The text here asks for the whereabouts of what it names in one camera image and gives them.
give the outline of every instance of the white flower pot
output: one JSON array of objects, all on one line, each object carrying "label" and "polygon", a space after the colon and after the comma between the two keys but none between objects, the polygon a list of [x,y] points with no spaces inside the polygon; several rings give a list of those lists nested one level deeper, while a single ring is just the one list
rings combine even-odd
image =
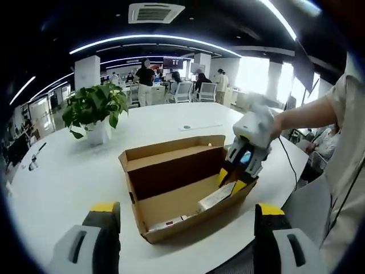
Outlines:
[{"label": "white flower pot", "polygon": [[87,124],[85,131],[86,138],[92,146],[109,142],[112,136],[109,117],[106,117],[102,122],[97,121],[96,124]]}]

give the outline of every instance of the ceiling air conditioner vent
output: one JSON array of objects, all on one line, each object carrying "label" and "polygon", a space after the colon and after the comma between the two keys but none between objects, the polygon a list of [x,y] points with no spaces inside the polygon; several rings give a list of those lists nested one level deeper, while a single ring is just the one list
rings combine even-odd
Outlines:
[{"label": "ceiling air conditioner vent", "polygon": [[160,3],[136,3],[129,6],[128,23],[170,24],[183,10],[184,6]]}]

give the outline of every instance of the round table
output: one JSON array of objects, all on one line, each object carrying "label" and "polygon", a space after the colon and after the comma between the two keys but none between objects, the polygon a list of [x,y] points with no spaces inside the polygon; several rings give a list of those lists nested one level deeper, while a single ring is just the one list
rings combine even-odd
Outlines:
[{"label": "round table", "polygon": [[[120,273],[206,273],[229,260],[253,239],[254,205],[283,206],[295,187],[293,171],[278,140],[263,164],[259,180],[246,200],[166,241],[151,245],[138,233],[124,171],[118,156],[126,149],[197,135],[226,135],[242,117],[217,103],[180,103],[135,108],[122,114],[112,140],[90,147],[68,129],[35,143],[23,158],[12,183],[10,210],[26,247],[46,265],[55,243],[75,224],[81,224],[94,203],[119,201],[121,206]],[[38,168],[29,171],[31,157]],[[298,177],[307,155],[283,139]]]}]

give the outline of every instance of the potted plant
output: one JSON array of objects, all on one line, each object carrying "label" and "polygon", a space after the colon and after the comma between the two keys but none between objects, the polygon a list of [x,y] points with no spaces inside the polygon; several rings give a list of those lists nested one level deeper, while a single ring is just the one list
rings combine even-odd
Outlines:
[{"label": "potted plant", "polygon": [[76,139],[83,135],[72,128],[83,127],[90,144],[96,145],[109,141],[110,126],[116,128],[123,111],[128,112],[126,95],[120,87],[106,83],[76,91],[67,100],[62,119]]}]

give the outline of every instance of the black cable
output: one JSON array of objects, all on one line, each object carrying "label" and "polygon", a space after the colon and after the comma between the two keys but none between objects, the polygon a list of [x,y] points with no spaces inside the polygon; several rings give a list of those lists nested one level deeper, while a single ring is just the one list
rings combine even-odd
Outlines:
[{"label": "black cable", "polygon": [[352,188],[353,188],[353,186],[354,186],[354,184],[355,184],[356,180],[358,179],[358,177],[359,177],[359,175],[360,175],[360,172],[361,172],[361,170],[363,169],[364,164],[365,164],[365,159],[361,162],[360,167],[359,167],[359,169],[358,169],[358,171],[357,171],[357,173],[356,173],[356,175],[355,175],[355,178],[354,178],[354,180],[352,181],[352,183],[351,183],[351,185],[350,185],[350,188],[348,189],[347,194],[346,194],[346,197],[344,198],[344,200],[343,200],[343,202],[342,202],[342,204],[341,204],[340,208],[338,209],[338,212],[337,212],[337,214],[336,214],[336,217],[335,217],[335,219],[333,220],[333,223],[331,224],[331,226],[330,226],[330,230],[328,231],[328,233],[330,233],[330,232],[331,232],[331,230],[332,230],[332,228],[335,226],[336,221],[337,221],[337,218],[338,218],[338,215],[340,215],[340,212],[341,212],[341,210],[342,210],[342,208],[343,208],[343,206],[344,206],[344,204],[345,204],[345,202],[346,202],[346,200],[347,200],[348,196],[350,195],[350,192],[351,192],[351,190],[352,190]]},{"label": "black cable", "polygon": [[291,161],[290,161],[290,158],[289,158],[289,154],[287,153],[287,151],[286,151],[286,149],[285,149],[285,146],[284,146],[283,142],[282,142],[282,141],[281,141],[281,139],[280,139],[280,136],[279,136],[279,141],[280,141],[280,143],[281,143],[281,145],[282,145],[282,147],[283,147],[283,149],[284,149],[284,151],[285,151],[285,154],[286,154],[286,157],[287,157],[287,159],[288,159],[288,161],[289,161],[290,167],[291,167],[291,169],[292,169],[292,170],[293,170],[293,172],[294,172],[294,176],[295,176],[295,189],[294,189],[294,191],[295,191],[295,190],[297,190],[297,186],[298,186],[297,173],[295,172],[294,167],[293,167],[293,165],[291,164]]}]

